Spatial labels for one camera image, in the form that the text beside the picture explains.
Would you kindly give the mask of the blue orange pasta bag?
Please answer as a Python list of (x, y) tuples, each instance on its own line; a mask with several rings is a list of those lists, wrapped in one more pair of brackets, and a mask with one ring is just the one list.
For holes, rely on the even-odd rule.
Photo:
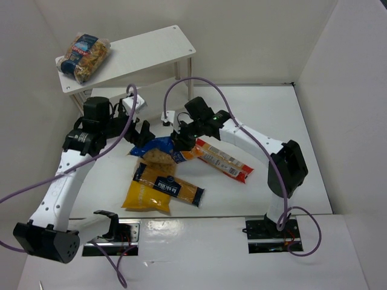
[(174, 144), (170, 137), (157, 137), (144, 147), (133, 147), (128, 153), (149, 163), (173, 164), (194, 160), (203, 156), (203, 151), (194, 145), (189, 151), (174, 151)]

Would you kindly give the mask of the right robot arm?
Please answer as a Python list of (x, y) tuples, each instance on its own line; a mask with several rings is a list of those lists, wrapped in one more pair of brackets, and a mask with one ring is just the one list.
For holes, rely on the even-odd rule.
[(180, 121), (175, 111), (164, 110), (162, 122), (173, 125), (171, 138), (174, 150), (191, 150), (199, 137), (207, 136), (232, 144), (262, 163), (267, 163), (267, 184), (272, 191), (270, 206), (265, 218), (282, 231), (287, 223), (290, 199), (308, 175), (308, 168), (300, 145), (272, 139), (233, 118), (231, 113), (215, 113), (202, 97), (185, 104), (190, 123)]

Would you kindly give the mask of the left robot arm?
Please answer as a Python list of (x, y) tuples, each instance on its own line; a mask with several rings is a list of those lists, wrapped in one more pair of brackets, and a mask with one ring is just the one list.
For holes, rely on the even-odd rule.
[(96, 160), (113, 149), (107, 146), (108, 139), (121, 139), (144, 145), (154, 138), (145, 122), (140, 131), (135, 127), (135, 115), (146, 106), (137, 94), (127, 97), (113, 106), (106, 97), (90, 97), (83, 104), (83, 116), (66, 135), (59, 167), (42, 202), (28, 222), (18, 222), (13, 235), (22, 251), (44, 259), (69, 263), (73, 260), (80, 244), (91, 240), (103, 224), (110, 226), (113, 235), (118, 216), (104, 210), (97, 210), (89, 219), (78, 225), (70, 225), (73, 205)]

